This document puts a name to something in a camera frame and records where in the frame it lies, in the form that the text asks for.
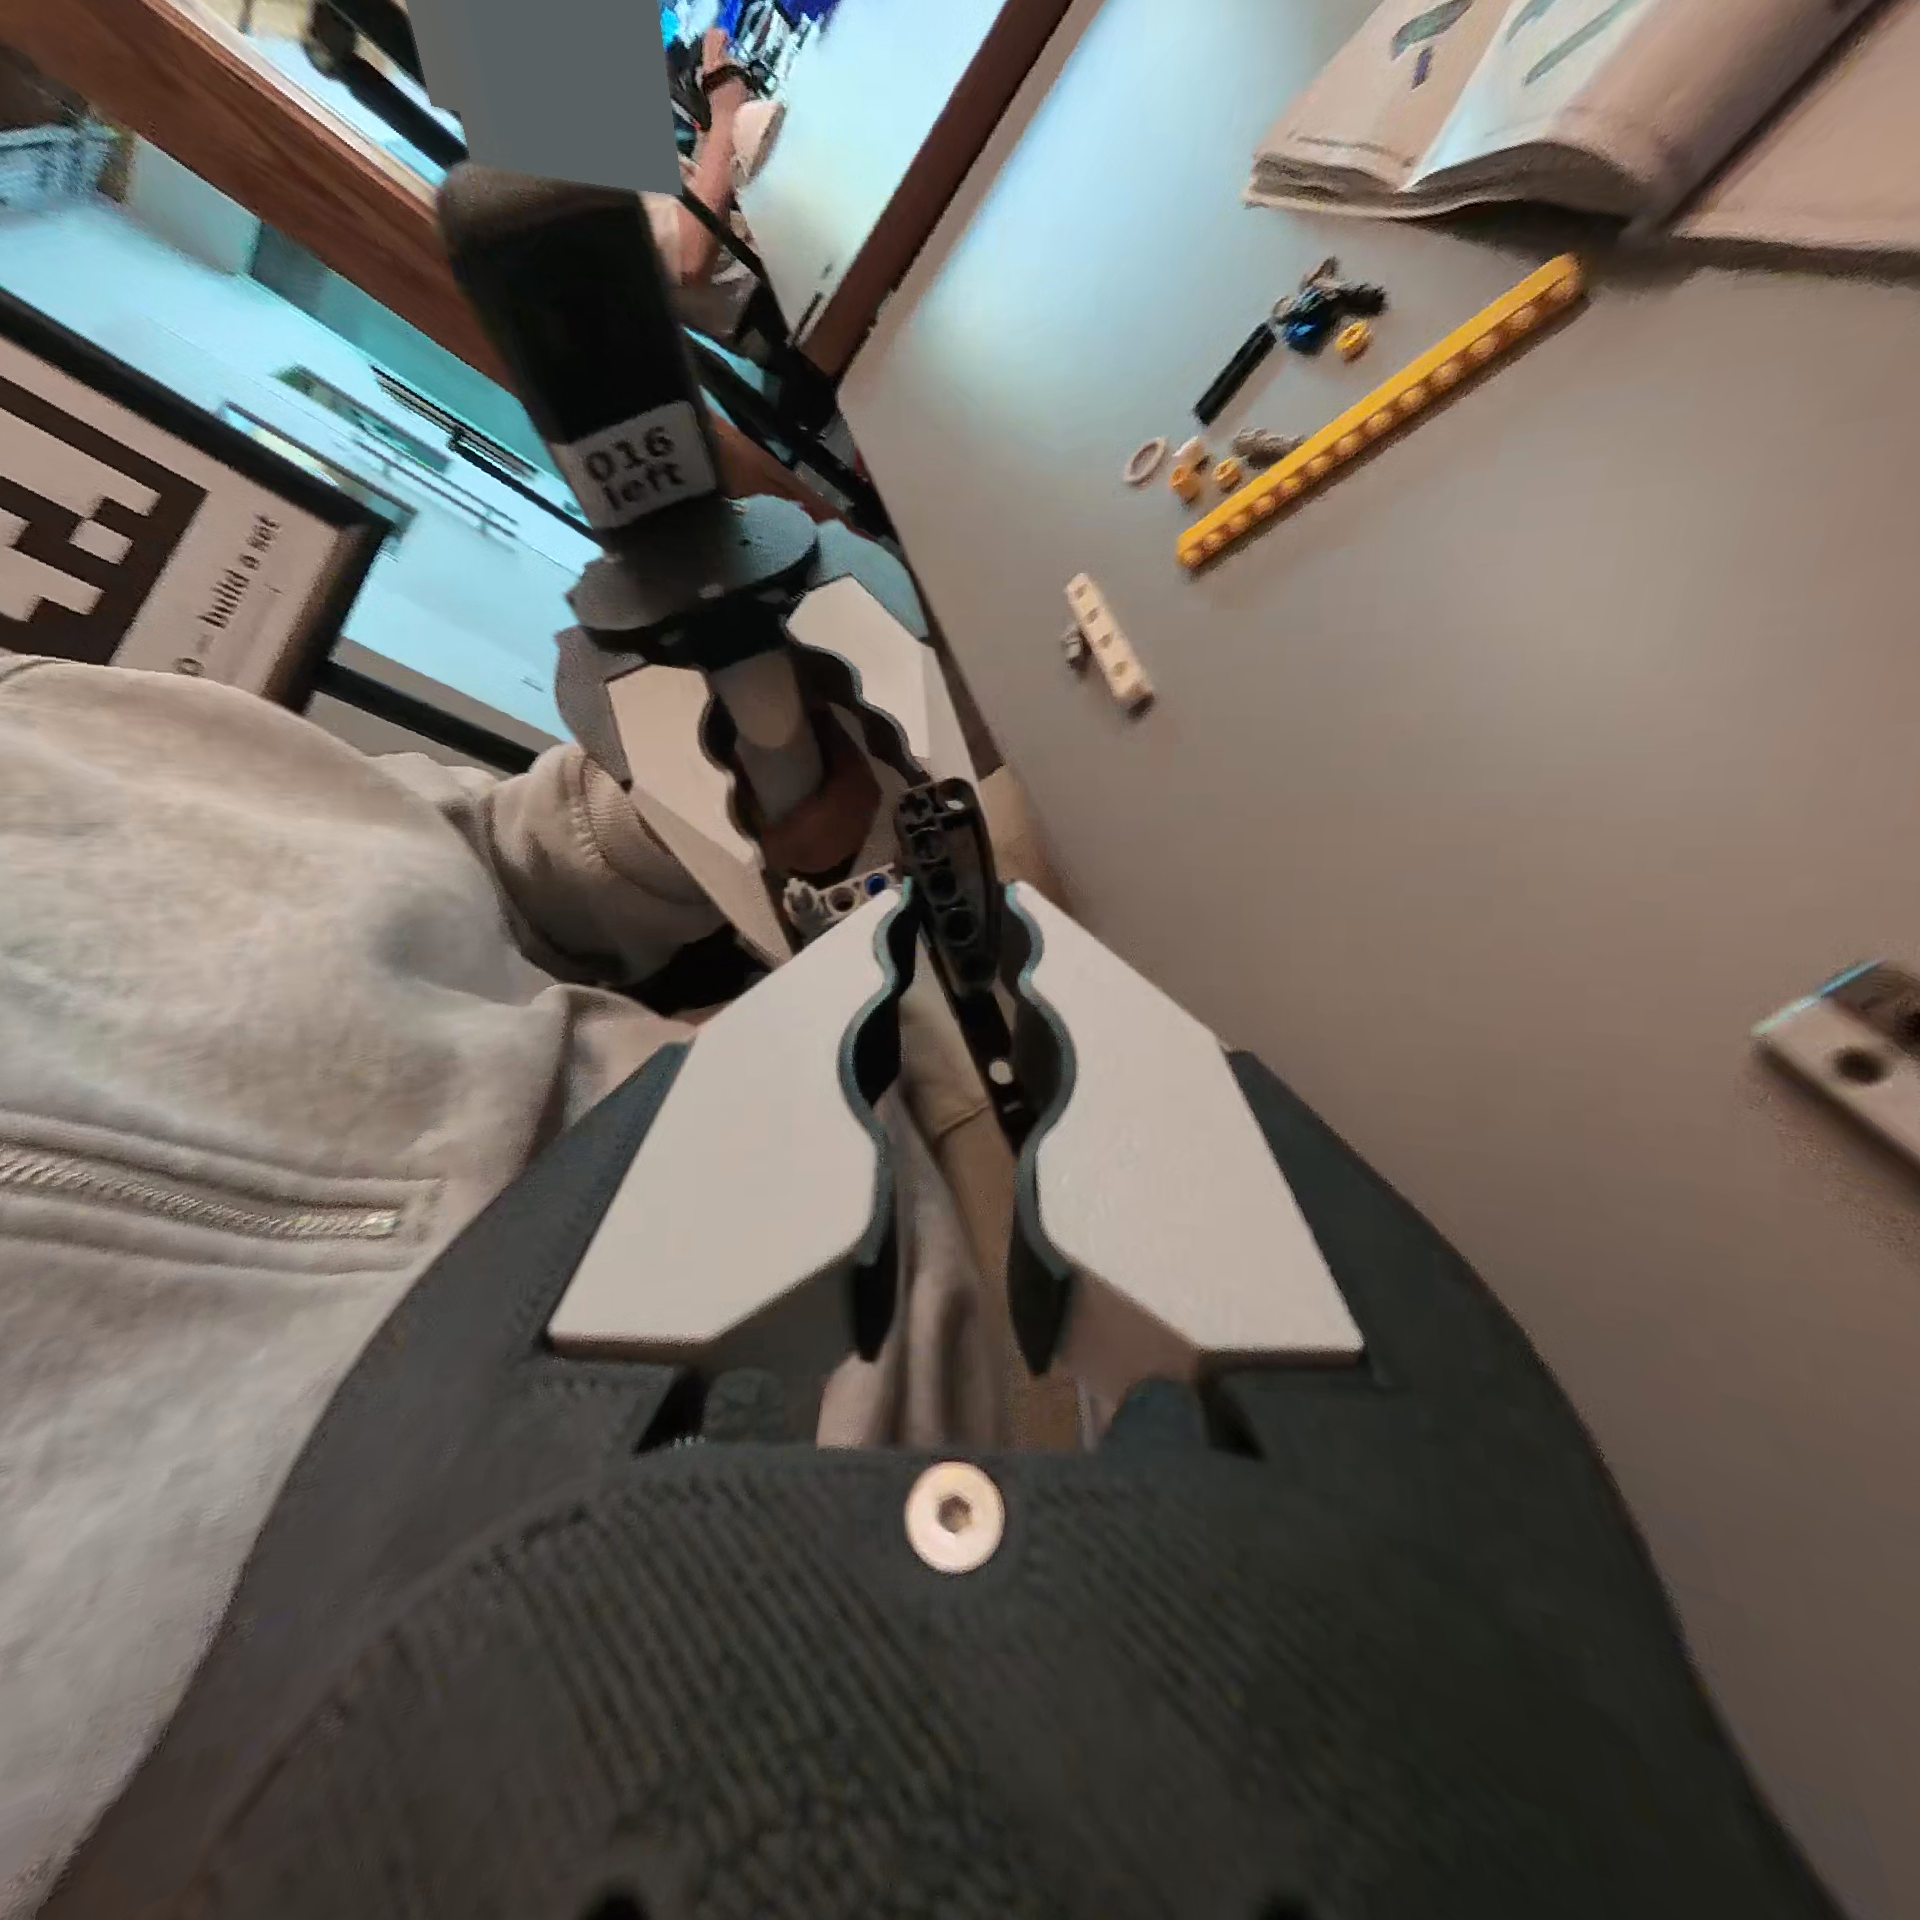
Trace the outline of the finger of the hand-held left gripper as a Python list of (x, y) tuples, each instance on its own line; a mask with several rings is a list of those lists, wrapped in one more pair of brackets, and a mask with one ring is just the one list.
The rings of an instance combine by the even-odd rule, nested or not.
[(710, 753), (714, 695), (690, 668), (645, 663), (609, 683), (630, 802), (761, 963), (793, 951), (763, 856), (736, 817), (736, 777)]
[(784, 618), (800, 688), (905, 787), (978, 787), (961, 714), (934, 650), (865, 583), (816, 585)]

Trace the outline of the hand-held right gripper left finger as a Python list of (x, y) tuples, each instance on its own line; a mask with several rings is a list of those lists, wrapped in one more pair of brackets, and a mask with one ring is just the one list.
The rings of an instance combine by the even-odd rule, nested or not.
[(882, 892), (699, 1026), (548, 1345), (690, 1372), (828, 1374), (896, 1320), (900, 1177), (881, 1103), (920, 954)]

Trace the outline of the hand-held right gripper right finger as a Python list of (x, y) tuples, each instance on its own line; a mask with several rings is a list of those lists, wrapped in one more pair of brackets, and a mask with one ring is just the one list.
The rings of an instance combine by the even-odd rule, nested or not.
[(1004, 910), (1035, 1114), (1005, 1260), (1026, 1372), (1355, 1364), (1360, 1329), (1224, 1041), (1032, 886)]

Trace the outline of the black lego beam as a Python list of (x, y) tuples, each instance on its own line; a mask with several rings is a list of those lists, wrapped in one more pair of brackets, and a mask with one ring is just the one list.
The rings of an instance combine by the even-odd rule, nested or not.
[(966, 1055), (1008, 1146), (1019, 1153), (1035, 1107), (1018, 1067), (1004, 999), (1005, 894), (987, 817), (969, 780), (912, 785), (896, 800), (896, 852), (920, 926)]

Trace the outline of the person's left forearm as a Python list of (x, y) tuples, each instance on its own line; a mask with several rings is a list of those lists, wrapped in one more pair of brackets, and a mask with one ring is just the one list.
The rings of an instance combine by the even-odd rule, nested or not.
[(536, 947), (571, 976), (638, 988), (683, 948), (732, 930), (630, 793), (576, 746), (496, 785), (488, 849)]

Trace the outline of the another person's forearm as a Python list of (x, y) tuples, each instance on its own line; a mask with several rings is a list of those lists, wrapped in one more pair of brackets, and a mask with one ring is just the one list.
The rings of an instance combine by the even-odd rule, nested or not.
[(702, 39), (696, 80), (706, 124), (678, 156), (678, 192), (645, 194), (643, 203), (681, 323), (721, 346), (736, 346), (761, 288), (760, 272), (740, 255), (752, 249), (752, 232), (739, 214), (739, 192), (757, 179), (784, 108), (757, 90), (721, 26)]

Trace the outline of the white lego beam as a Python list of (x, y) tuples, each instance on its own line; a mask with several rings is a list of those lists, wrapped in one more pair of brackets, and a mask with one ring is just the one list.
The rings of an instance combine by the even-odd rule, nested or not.
[(1108, 595), (1078, 572), (1065, 583), (1068, 628), (1064, 657), (1078, 674), (1094, 674), (1128, 715), (1145, 714), (1156, 700), (1153, 679), (1123, 628)]

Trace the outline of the black lego axle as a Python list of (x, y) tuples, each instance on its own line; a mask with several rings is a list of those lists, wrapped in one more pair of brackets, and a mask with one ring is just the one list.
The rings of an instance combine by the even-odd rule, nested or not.
[(1218, 420), (1221, 415), (1229, 407), (1229, 403), (1246, 386), (1246, 382), (1259, 370), (1259, 367), (1276, 351), (1277, 344), (1280, 326), (1274, 320), (1261, 320), (1241, 344), (1236, 344), (1228, 364), (1211, 375), (1211, 382), (1193, 403), (1190, 416), (1200, 425), (1211, 425), (1213, 420)]

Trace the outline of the blue lego piece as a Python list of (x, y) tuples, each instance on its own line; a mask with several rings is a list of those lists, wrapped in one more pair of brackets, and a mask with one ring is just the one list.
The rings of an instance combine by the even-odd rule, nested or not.
[(1291, 352), (1315, 356), (1326, 351), (1346, 326), (1385, 313), (1385, 288), (1372, 281), (1310, 276), (1293, 295), (1280, 300), (1270, 320), (1280, 344)]

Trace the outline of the yellow lego beam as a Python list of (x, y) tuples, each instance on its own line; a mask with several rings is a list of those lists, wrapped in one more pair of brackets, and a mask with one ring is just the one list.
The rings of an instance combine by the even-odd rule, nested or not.
[(1416, 425), (1524, 354), (1569, 320), (1587, 292), (1589, 272), (1579, 255), (1544, 264), (1181, 531), (1172, 547), (1180, 569), (1204, 572), (1246, 540), (1259, 538), (1270, 521), (1326, 492), (1346, 468), (1404, 440)]

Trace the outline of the person's left hand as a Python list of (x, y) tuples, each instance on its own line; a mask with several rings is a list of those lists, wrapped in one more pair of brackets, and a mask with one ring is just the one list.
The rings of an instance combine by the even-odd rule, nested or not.
[(881, 817), (881, 782), (869, 754), (838, 727), (824, 735), (824, 777), (781, 818), (760, 823), (760, 846), (779, 875), (841, 881), (867, 868), (865, 846)]

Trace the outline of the framed marker sign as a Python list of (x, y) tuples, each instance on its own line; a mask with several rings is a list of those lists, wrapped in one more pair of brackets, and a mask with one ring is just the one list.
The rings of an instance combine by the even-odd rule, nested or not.
[(3, 297), (3, 646), (299, 708), (389, 524)]

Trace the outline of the open instruction booklet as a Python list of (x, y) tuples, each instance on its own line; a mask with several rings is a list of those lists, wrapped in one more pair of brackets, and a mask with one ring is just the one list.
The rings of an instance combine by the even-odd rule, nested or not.
[(1717, 176), (1867, 3), (1380, 4), (1243, 196), (1358, 220), (1538, 203), (1649, 225)]

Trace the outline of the wooden rail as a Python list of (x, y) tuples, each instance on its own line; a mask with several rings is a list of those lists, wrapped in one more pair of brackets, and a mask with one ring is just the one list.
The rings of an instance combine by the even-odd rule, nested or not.
[(424, 179), (201, 4), (4, 3), (3, 41), (514, 391), (453, 279)]

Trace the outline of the metal bracket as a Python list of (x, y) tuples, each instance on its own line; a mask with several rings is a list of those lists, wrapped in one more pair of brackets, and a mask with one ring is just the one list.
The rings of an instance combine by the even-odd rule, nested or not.
[(1752, 1031), (1757, 1055), (1917, 1167), (1917, 972), (1873, 960), (1837, 972)]

